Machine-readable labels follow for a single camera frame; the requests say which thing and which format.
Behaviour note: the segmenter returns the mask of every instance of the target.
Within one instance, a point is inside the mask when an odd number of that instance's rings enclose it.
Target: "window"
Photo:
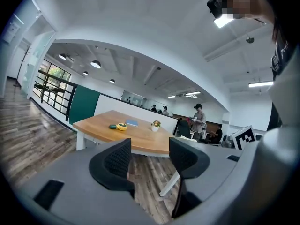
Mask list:
[[[61,69],[60,67],[43,60],[39,70],[51,74],[55,77],[64,79],[69,81],[71,74],[66,72],[65,70]],[[58,81],[54,78],[49,77],[47,84],[45,84],[46,75],[38,73],[36,79],[36,85],[34,87],[34,92],[38,96],[41,96],[41,89],[43,86],[46,85],[45,89],[45,96],[43,96],[43,100],[46,101],[51,106],[55,107],[59,111],[65,111],[65,107],[61,106],[60,104],[68,104],[64,98],[68,99],[69,94],[65,93],[65,89],[67,85],[64,82]]]

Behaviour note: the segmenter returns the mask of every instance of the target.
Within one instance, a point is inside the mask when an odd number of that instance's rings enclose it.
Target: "black railing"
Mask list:
[[[33,92],[58,112],[66,116],[68,121],[70,108],[77,84],[58,78],[41,70],[34,83]]]

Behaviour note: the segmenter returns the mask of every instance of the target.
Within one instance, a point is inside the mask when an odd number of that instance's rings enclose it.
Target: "desk surface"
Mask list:
[[[137,127],[128,125],[126,131],[110,129],[110,124],[125,123],[126,120],[135,120]],[[131,149],[145,152],[169,154],[169,138],[172,134],[162,127],[152,132],[151,123],[111,110],[97,116],[78,121],[73,127],[79,131],[105,142],[131,138]]]

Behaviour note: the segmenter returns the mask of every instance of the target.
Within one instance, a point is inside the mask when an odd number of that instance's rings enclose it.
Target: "white ceiling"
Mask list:
[[[274,52],[274,45],[270,36],[270,24],[261,24],[255,20],[235,20],[222,28],[214,24],[214,16],[206,6],[208,0],[57,0],[59,8],[66,19],[73,21],[78,16],[91,11],[123,11],[127,15],[138,14],[143,18],[155,19],[167,28],[177,31],[188,38],[199,49],[199,53],[212,65],[223,79],[231,95],[258,94],[258,88],[249,89],[248,83],[272,79],[270,58]],[[254,37],[253,44],[246,42],[246,37]],[[132,75],[132,58],[113,50],[95,49],[85,45],[55,44],[49,53],[57,55],[67,50],[71,56],[82,61],[93,60],[93,53],[99,56],[103,68],[112,73],[119,73],[128,77]],[[152,66],[149,60],[134,58],[134,76],[144,83]],[[162,90],[168,94],[187,89],[197,89],[189,79],[185,79],[166,66],[155,72],[146,82],[148,86],[156,88],[163,84]]]

